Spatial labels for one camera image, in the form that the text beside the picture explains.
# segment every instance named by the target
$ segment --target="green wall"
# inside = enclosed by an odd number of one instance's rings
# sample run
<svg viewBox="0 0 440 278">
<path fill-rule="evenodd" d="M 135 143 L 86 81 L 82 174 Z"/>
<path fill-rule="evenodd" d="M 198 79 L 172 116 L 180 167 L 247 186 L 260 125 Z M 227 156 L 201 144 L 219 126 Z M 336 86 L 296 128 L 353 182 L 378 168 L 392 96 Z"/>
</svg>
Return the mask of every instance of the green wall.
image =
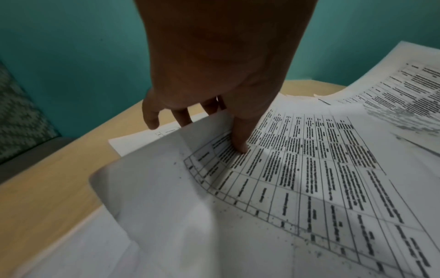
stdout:
<svg viewBox="0 0 440 278">
<path fill-rule="evenodd" d="M 287 78 L 348 85 L 401 40 L 440 48 L 440 1 L 320 0 Z M 151 85 L 131 0 L 1 0 L 0 59 L 64 136 L 100 125 Z"/>
</svg>

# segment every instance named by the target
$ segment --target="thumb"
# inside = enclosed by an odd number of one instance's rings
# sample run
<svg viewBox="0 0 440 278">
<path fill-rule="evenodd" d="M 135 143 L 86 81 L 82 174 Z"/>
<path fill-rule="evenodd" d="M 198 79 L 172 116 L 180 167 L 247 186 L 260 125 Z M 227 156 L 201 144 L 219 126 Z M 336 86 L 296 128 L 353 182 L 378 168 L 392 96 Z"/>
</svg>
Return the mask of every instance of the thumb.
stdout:
<svg viewBox="0 0 440 278">
<path fill-rule="evenodd" d="M 234 148 L 241 152 L 248 152 L 248 145 L 246 141 L 251 136 L 252 131 L 257 126 L 258 121 L 260 120 L 262 115 L 251 118 L 251 119 L 241 119 L 234 118 L 234 123 L 232 125 L 232 145 Z"/>
</svg>

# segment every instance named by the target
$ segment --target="wooden table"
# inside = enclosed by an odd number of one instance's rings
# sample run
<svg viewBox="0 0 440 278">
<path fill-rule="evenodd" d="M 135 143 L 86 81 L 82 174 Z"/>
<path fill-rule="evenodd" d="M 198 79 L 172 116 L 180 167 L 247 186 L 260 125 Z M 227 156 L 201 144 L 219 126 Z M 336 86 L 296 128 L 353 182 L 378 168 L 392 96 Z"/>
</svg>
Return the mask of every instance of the wooden table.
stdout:
<svg viewBox="0 0 440 278">
<path fill-rule="evenodd" d="M 286 81 L 286 95 L 329 95 L 344 86 L 318 81 Z M 189 108 L 201 113 L 200 105 Z M 160 123 L 174 121 L 170 111 Z M 8 277 L 66 237 L 102 204 L 88 177 L 119 158 L 108 139 L 143 131 L 137 103 L 0 186 L 0 277 Z"/>
</svg>

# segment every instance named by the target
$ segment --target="human hand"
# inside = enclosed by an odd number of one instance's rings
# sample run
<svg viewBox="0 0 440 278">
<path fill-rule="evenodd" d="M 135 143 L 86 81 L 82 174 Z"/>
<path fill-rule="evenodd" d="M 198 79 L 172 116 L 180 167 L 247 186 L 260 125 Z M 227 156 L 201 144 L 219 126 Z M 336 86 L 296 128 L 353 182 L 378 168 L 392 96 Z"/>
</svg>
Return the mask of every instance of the human hand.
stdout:
<svg viewBox="0 0 440 278">
<path fill-rule="evenodd" d="M 148 36 L 153 88 L 143 104 L 150 129 L 170 109 L 181 126 L 188 107 L 234 116 L 240 152 L 279 92 L 316 0 L 137 0 Z"/>
</svg>

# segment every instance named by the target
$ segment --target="hand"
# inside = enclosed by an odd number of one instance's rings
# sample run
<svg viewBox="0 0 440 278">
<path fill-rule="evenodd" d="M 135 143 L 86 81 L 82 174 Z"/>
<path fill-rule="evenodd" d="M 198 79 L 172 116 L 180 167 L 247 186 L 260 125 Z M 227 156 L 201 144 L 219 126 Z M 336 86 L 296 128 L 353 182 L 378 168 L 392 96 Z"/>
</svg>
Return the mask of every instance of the hand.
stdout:
<svg viewBox="0 0 440 278">
<path fill-rule="evenodd" d="M 159 126 L 170 109 L 181 126 L 187 107 L 234 116 L 232 144 L 245 153 L 279 92 L 316 0 L 137 0 L 148 36 L 153 88 L 142 105 Z"/>
</svg>

